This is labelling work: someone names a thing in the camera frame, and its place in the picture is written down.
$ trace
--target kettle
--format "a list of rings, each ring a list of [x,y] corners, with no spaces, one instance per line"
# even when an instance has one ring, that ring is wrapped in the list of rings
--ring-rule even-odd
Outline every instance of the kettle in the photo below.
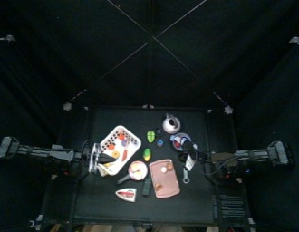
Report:
[[[163,129],[168,134],[176,134],[182,129],[180,120],[170,113],[166,114]]]

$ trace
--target black backdrop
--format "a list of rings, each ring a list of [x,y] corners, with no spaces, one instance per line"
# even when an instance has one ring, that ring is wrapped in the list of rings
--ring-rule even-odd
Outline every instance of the black backdrop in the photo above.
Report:
[[[0,141],[55,143],[63,104],[82,92],[74,105],[208,109],[224,107],[216,92],[235,108],[242,148],[292,146],[295,170],[259,169],[248,189],[255,220],[299,229],[299,46],[288,43],[299,1],[6,0],[8,34],[18,41],[0,42]],[[43,191],[43,173],[0,160],[0,226],[39,214],[42,199],[28,196],[36,181]],[[15,198],[26,203],[14,207]]]

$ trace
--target metal rod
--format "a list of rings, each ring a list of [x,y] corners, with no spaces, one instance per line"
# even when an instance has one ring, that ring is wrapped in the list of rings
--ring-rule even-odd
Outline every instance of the metal rod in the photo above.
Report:
[[[108,2],[115,6],[115,8],[132,20],[132,22],[143,29],[144,32],[148,32],[140,23],[127,14],[127,12],[111,1]]]
[[[215,92],[215,90],[208,86],[208,84],[202,80],[199,75],[188,68],[188,66],[183,63],[183,61],[175,56],[175,54],[171,52],[171,50],[164,46],[164,44],[160,42],[160,40],[154,36],[155,41],[160,44],[160,46],[164,48],[164,50],[175,57],[175,59],[180,62],[183,67],[188,70],[188,72],[192,74],[192,76],[196,78],[199,82],[204,85],[207,90],[212,92],[214,96],[223,102],[226,106],[228,106],[227,102],[223,100],[223,98],[219,96],[219,94]]]
[[[155,37],[159,38],[207,1],[202,1]]]
[[[72,103],[88,90],[92,88],[98,82],[110,74],[112,71],[148,45],[150,43],[144,43],[112,68],[110,71],[107,71],[92,83],[91,85],[83,89],[82,92],[78,93],[78,95],[66,103]]]

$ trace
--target white container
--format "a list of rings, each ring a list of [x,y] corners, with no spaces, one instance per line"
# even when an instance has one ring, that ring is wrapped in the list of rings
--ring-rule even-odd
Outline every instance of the white container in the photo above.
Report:
[[[126,150],[124,144],[127,140],[130,141],[130,143],[127,146],[127,157],[124,160],[124,150]],[[116,159],[115,162],[110,164],[98,164],[98,165],[103,168],[103,170],[110,175],[112,176],[116,175],[140,147],[142,147],[142,140],[139,139],[139,137],[124,126],[118,126],[111,132],[111,134],[107,136],[104,141],[100,142],[100,152],[112,157],[118,155],[119,152],[120,154],[119,158]]]

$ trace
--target black table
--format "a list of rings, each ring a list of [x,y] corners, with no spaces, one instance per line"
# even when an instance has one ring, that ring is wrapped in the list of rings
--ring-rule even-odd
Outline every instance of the black table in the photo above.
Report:
[[[190,183],[183,183],[183,163],[178,150],[163,132],[156,141],[148,142],[147,132],[163,128],[166,113],[172,113],[182,121],[186,132],[203,151],[236,151],[236,136],[232,118],[223,110],[202,109],[138,109],[92,108],[75,109],[66,115],[59,144],[66,148],[80,149],[84,141],[102,142],[118,125],[123,125],[142,139],[142,147],[116,176],[102,177],[90,174],[82,181],[60,176],[48,184],[43,207],[47,224],[131,224],[138,226],[183,225],[211,226],[219,224],[215,185],[200,173],[196,163],[188,174]],[[128,180],[120,186],[116,181],[127,174],[130,163],[143,160],[146,148],[152,150],[152,161],[171,159],[175,163],[180,193],[170,198],[156,198],[154,189],[148,196],[142,195],[143,181]],[[136,188],[136,202],[130,203],[115,196],[115,191]]]

